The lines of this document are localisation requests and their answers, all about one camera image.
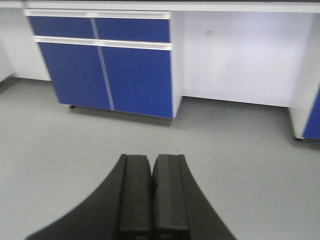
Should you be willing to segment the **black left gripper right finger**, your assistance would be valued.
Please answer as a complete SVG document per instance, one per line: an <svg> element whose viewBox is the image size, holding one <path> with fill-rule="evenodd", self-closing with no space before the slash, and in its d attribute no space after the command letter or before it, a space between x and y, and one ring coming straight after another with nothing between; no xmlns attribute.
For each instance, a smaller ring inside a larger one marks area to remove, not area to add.
<svg viewBox="0 0 320 240"><path fill-rule="evenodd" d="M154 239L235 239L198 186L184 155L158 155L152 184Z"/></svg>

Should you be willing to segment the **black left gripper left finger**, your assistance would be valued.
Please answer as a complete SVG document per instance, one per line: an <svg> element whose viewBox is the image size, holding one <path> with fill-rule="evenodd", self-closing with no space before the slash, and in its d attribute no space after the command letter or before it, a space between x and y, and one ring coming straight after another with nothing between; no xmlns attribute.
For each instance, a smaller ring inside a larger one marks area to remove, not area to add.
<svg viewBox="0 0 320 240"><path fill-rule="evenodd" d="M147 156L122 154L85 200L27 239L152 239L151 167Z"/></svg>

